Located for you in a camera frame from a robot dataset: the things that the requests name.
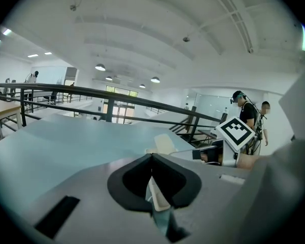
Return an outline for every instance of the man in black shirt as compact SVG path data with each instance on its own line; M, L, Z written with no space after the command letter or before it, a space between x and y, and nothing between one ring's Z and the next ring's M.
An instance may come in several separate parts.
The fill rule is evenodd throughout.
M241 108L239 119L254 129L256 110L252 103L246 100L246 96L240 90L233 94L233 101Z

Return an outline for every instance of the handrail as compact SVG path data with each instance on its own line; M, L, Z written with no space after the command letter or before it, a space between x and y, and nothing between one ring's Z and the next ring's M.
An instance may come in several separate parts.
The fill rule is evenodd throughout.
M70 93L75 95L83 95L101 99L111 99L118 100L122 102L128 102L132 104L137 104L146 107L160 108L167 111L172 111L184 115L195 116L211 121L220 122L220 119L200 114L191 110L186 110L179 107L170 106L164 103L146 100L142 98L132 97L128 95L87 88L87 87L77 87L77 86L66 86L66 85L56 85L56 84L42 84L42 83L0 83L0 87L8 88L20 88L20 89L34 89L34 90L43 90L43 91L52 91L52 92L61 92L61 93Z
M220 122L220 119L207 116L204 114L197 113L195 111L191 110L186 110L174 106L170 106L164 103L160 102L155 102L151 100L146 100L146 99L141 99L137 97L132 97L128 95L123 95L123 94L117 94L117 93L111 93L107 91L102 91L98 89L92 89L92 88L86 88L86 87L77 87L77 86L66 86L66 85L56 85L56 84L38 84L38 83L32 83L32 84L27 84L27 83L0 83L0 87L8 87L8 88L18 88L20 89L20 98L15 98L15 97L5 97L5 96L0 96L2 99L6 100L13 100L13 101L19 101L21 105L21 119L22 119L22 125L25 127L26 126L26 119L25 117L31 117L35 119L40 119L40 117L29 115L25 113L25 104L30 104L32 106L32 113L34 110L34 105L37 106L42 106L42 107L47 107L47 108L55 108L55 109L60 109L60 110L65 110L65 111L71 111L71 112L79 112L79 113L85 113L85 114L91 114L91 115L98 115L102 116L105 118L107 122L111 122L113 117L118 117L118 118L125 118L129 120L139 120L139 121L146 121L146 122L153 122L153 123L162 123L162 124L171 124L174 125L171 127L171 129L176 128L179 132L179 128L184 127L184 126L191 126L193 127L192 132L190 133L190 138L189 138L189 143L193 139L193 135L195 134L196 128L197 127L210 127L210 126L201 126L198 125L199 119L207 119L207 120L212 120L212 121L217 121ZM64 107L64 106L56 106L51 105L51 104L42 104L40 102L33 102L28 99L28 91L25 90L31 90L32 91L32 96L30 97L31 99L34 96L34 91L35 90L42 90L42 91L49 91L49 92L54 92L54 93L63 93L63 94L70 94L70 95L79 95L79 100L81 100L81 96L86 96L87 97L94 97L94 98L101 98L101 99L107 99L108 104L107 104L107 113L101 113L101 112L94 112L94 111L88 111L88 110L82 110L82 109L75 109L75 108L69 108L69 107ZM187 115L188 117L182 120L180 123L177 122L171 122L171 121L163 121L163 120L155 120L155 119L149 119L149 118L138 118L138 117L131 117L131 116L119 116L119 115L114 115L113 114L113 107L114 107L114 102L115 101L121 101L121 102L127 102L131 104L136 104L136 105L142 105L146 107L151 107L151 108L157 108L157 109L163 109L166 111L171 111L175 113L180 113ZM195 123L191 124L189 118L195 117Z

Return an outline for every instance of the table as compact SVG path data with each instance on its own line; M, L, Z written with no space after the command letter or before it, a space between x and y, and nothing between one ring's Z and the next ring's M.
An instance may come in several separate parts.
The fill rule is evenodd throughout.
M179 151L194 149L167 128L113 124L53 114L0 141L0 196L21 214L30 203L76 172L139 158L167 134Z
M12 102L6 102L0 100L0 120L14 114L16 115L17 118L18 129L21 129L22 125L21 125L21 117L20 117L20 105L17 105ZM1 125L0 125L0 136L3 138Z
M207 136L205 140L208 140L208 144L209 144L210 139L217 139L217 136L213 135L211 133L211 130L200 129L198 131Z

